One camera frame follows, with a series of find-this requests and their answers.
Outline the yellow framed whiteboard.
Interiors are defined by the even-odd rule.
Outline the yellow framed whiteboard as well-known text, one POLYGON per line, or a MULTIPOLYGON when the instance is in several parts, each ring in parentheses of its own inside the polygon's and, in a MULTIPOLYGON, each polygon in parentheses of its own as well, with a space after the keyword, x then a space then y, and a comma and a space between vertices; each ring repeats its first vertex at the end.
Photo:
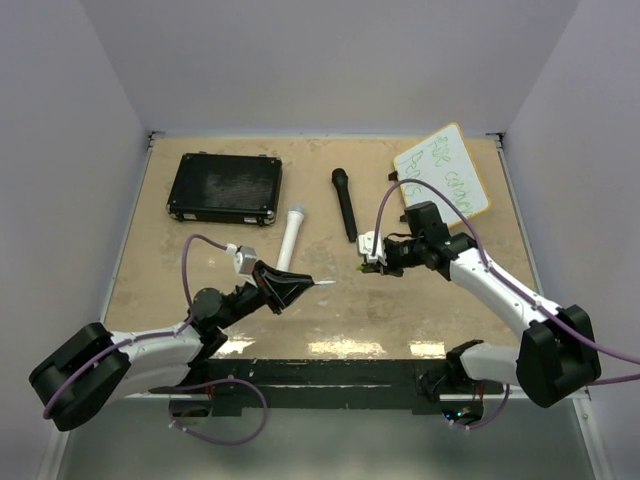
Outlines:
POLYGON ((445 203, 450 200, 467 218, 477 216, 491 207, 491 200, 476 169, 464 135, 456 123, 450 123, 418 144, 398 154, 393 160, 400 180, 420 180, 435 187, 441 194, 414 182, 400 187, 407 207, 425 201, 434 202, 448 226, 461 222, 445 203))

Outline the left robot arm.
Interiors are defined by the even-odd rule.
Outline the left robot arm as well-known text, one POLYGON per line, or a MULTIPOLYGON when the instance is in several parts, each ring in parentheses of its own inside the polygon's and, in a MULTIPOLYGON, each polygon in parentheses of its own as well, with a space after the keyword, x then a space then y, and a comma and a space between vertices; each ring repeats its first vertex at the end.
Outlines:
POLYGON ((105 405, 158 388, 200 390, 208 360, 227 341, 225 329, 267 307, 281 314, 314 286, 307 274, 276 270, 264 262, 250 281, 223 294, 207 287, 192 300, 185 321, 144 332, 83 326, 30 373, 43 417, 60 431, 91 420, 105 405))

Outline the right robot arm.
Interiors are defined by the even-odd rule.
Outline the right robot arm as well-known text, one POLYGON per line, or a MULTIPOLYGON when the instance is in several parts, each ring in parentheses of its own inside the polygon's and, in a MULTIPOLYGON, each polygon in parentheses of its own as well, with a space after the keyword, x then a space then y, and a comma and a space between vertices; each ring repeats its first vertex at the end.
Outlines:
POLYGON ((482 381, 520 387, 536 405, 548 408, 601 376, 589 315, 545 299, 482 252, 466 233, 453 235, 438 207, 423 202, 406 208, 409 233, 399 240, 375 231, 359 235, 362 271, 400 277, 424 266, 474 295, 519 341, 516 347, 468 341, 446 355, 432 381, 444 380, 459 393, 482 381))

